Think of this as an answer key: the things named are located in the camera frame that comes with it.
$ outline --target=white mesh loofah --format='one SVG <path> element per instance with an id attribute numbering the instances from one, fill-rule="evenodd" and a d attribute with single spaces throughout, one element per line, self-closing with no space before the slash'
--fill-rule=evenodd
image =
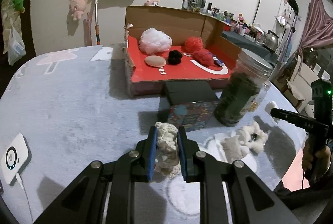
<path id="1" fill-rule="evenodd" d="M 150 28 L 141 35 L 139 48 L 148 55 L 169 51 L 172 40 L 164 32 Z"/>

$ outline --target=white cable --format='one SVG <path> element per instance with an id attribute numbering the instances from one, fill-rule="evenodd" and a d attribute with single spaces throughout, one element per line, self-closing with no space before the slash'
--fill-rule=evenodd
<path id="1" fill-rule="evenodd" d="M 28 206 L 29 206 L 29 212 L 30 212 L 30 216 L 31 216 L 31 221 L 32 221 L 32 224 L 34 224 L 34 218 L 32 217 L 32 212 L 31 212 L 31 207 L 30 207 L 30 203 L 29 203 L 27 191 L 24 188 L 22 178 L 21 178 L 21 176 L 18 173 L 15 174 L 15 177 L 16 177 L 16 180 L 18 181 L 18 183 L 20 184 L 20 187 L 23 189 L 23 191 L 25 193 L 25 196 L 26 196 L 27 201 L 28 201 Z"/>

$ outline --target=bottle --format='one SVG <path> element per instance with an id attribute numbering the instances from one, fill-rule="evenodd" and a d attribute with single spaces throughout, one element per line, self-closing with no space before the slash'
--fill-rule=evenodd
<path id="1" fill-rule="evenodd" d="M 242 49 L 230 82 L 214 110 L 215 118 L 228 127 L 234 127 L 248 112 L 272 70 L 273 67 L 263 58 Z"/>
<path id="2" fill-rule="evenodd" d="M 239 22 L 238 34 L 241 34 L 242 29 L 243 29 L 243 25 L 244 25 L 244 23 L 240 21 L 240 22 Z"/>
<path id="3" fill-rule="evenodd" d="M 241 29 L 241 31 L 240 31 L 240 33 L 239 33 L 241 36 L 244 36 L 246 28 L 247 28 L 247 25 L 244 24 L 243 27 L 242 27 L 242 29 Z"/>
<path id="4" fill-rule="evenodd" d="M 184 0 L 183 8 L 185 10 L 187 10 L 188 6 L 189 6 L 189 1 L 188 0 Z"/>
<path id="5" fill-rule="evenodd" d="M 252 105 L 249 108 L 250 112 L 254 112 L 257 110 L 258 106 L 261 104 L 261 102 L 265 99 L 267 92 L 271 88 L 272 84 L 267 80 L 264 82 L 263 87 L 261 88 L 257 98 L 253 101 Z"/>

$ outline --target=figurine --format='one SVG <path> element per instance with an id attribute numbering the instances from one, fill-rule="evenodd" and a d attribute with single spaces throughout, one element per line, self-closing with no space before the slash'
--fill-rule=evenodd
<path id="1" fill-rule="evenodd" d="M 238 15 L 238 21 L 240 21 L 240 22 L 243 22 L 244 21 L 244 18 L 243 18 L 243 14 L 239 14 Z"/>
<path id="2" fill-rule="evenodd" d="M 84 10 L 86 9 L 86 5 L 88 0 L 71 0 L 69 3 L 69 10 L 73 12 L 72 17 L 74 21 L 78 21 L 81 19 L 84 14 Z"/>

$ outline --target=poster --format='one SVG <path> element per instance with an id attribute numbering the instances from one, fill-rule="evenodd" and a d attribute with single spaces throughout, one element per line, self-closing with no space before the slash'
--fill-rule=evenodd
<path id="1" fill-rule="evenodd" d="M 320 72 L 320 70 L 321 70 L 321 67 L 318 65 L 318 64 L 316 64 L 316 66 L 314 67 L 314 73 L 316 74 L 316 75 L 318 75 L 319 74 L 319 72 Z"/>
<path id="2" fill-rule="evenodd" d="M 328 72 L 324 71 L 323 75 L 321 76 L 322 79 L 330 80 L 331 76 L 328 74 Z"/>

